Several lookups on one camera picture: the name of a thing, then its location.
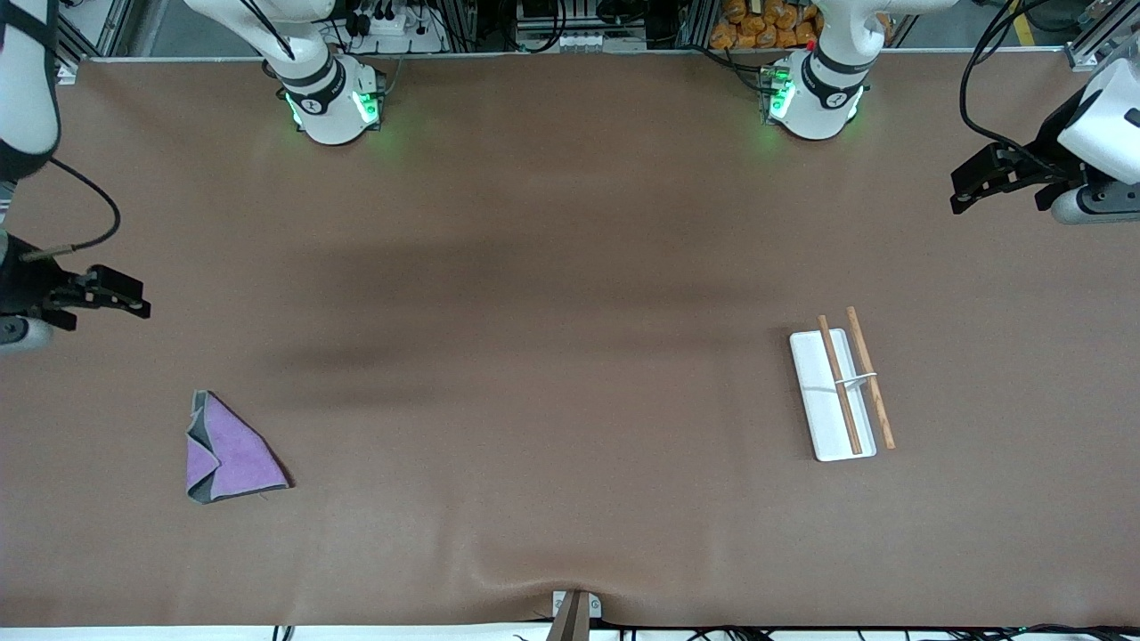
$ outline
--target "purple cloth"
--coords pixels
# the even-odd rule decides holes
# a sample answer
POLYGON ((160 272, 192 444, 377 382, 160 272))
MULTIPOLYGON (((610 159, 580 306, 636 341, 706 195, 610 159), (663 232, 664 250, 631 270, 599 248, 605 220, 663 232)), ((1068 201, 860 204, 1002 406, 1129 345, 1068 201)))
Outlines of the purple cloth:
POLYGON ((211 391, 194 392, 186 447, 186 494, 196 503, 290 486, 266 441, 211 391))

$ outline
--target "green led light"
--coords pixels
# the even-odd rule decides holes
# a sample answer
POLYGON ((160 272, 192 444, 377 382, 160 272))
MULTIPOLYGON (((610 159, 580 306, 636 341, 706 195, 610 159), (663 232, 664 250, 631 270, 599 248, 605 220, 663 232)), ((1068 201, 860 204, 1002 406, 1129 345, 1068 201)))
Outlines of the green led light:
POLYGON ((298 127, 303 127, 301 124, 301 114, 296 112, 296 105, 293 103, 293 97, 285 94, 285 102, 288 103, 288 108, 293 112, 293 122, 295 122, 298 127))
POLYGON ((860 87, 858 91, 855 94, 855 97, 852 98, 852 109, 847 112, 847 120, 855 117, 855 114, 858 113, 858 99, 862 97, 863 97, 863 88, 860 87))
POLYGON ((376 99, 372 96, 365 94, 360 95, 356 91, 352 92, 352 102, 356 103, 357 111, 360 112, 360 117, 372 124, 376 122, 376 99))
POLYGON ((793 96, 796 96, 796 83, 788 81, 783 89, 772 97, 772 108, 768 113, 771 113, 773 117, 783 117, 787 115, 788 106, 791 104, 793 96))

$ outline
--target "chopstick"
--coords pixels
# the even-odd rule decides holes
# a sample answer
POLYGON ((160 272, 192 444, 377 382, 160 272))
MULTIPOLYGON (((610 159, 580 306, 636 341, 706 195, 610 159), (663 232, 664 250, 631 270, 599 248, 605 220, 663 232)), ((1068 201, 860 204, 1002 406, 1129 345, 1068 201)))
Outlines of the chopstick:
MULTIPOLYGON (((855 334, 855 349, 858 351, 860 366, 864 374, 874 372, 871 366, 871 355, 866 350, 866 341, 863 340, 863 328, 858 326, 858 316, 854 307, 847 308, 847 324, 855 334)), ((895 433, 890 431, 890 421, 887 420, 887 406, 882 404, 882 391, 879 390, 879 376, 871 376, 871 401, 874 403, 874 413, 879 419, 879 427, 882 429, 882 440, 887 444, 887 449, 895 448, 895 433)))
POLYGON ((819 317, 820 334, 823 335, 823 349, 828 352, 828 363, 831 365, 831 378, 836 381, 836 393, 839 395, 839 408, 844 413, 844 423, 847 425, 847 440, 852 445, 852 454, 863 454, 863 446, 858 441, 858 432, 855 431, 855 416, 852 414, 852 401, 847 398, 847 383, 842 381, 844 374, 839 370, 839 357, 836 355, 836 346, 831 342, 831 330, 828 327, 828 317, 822 314, 819 317))

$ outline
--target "white tray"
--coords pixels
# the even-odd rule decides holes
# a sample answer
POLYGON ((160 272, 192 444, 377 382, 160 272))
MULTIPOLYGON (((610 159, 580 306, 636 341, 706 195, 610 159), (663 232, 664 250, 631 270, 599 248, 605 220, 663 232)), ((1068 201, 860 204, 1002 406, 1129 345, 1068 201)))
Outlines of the white tray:
MULTIPOLYGON (((855 360, 847 343, 847 333, 840 328, 831 330, 831 342, 836 346, 842 378, 855 376, 855 360)), ((796 378, 799 379, 799 392, 804 397, 804 411, 807 413, 807 427, 812 431, 815 457, 820 461, 844 461, 874 456, 871 417, 866 413, 861 390, 863 380, 846 383, 847 398, 850 399, 852 414, 855 416, 855 431, 863 448, 862 454, 852 454, 847 425, 844 424, 842 409, 839 407, 839 393, 823 347, 823 335, 819 331, 792 334, 791 357, 796 362, 796 378)))

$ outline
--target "brown paper tabletop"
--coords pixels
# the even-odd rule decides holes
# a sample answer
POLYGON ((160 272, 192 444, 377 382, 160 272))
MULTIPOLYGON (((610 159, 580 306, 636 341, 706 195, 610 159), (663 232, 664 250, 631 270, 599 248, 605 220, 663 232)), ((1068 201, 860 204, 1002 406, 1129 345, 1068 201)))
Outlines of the brown paper tabletop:
MULTIPOLYGON (((6 358, 7 625, 1140 624, 1140 225, 951 216, 964 56, 889 55, 836 140, 699 56, 413 60, 320 147, 255 64, 87 64, 58 156, 146 283, 6 358), (813 460, 788 335, 860 311, 898 449, 813 460), (185 493, 194 389, 296 487, 185 493)), ((388 70, 390 62, 382 63, 388 70)), ((999 54, 1032 138, 1084 82, 999 54)), ((48 168, 9 229, 103 229, 48 168)))

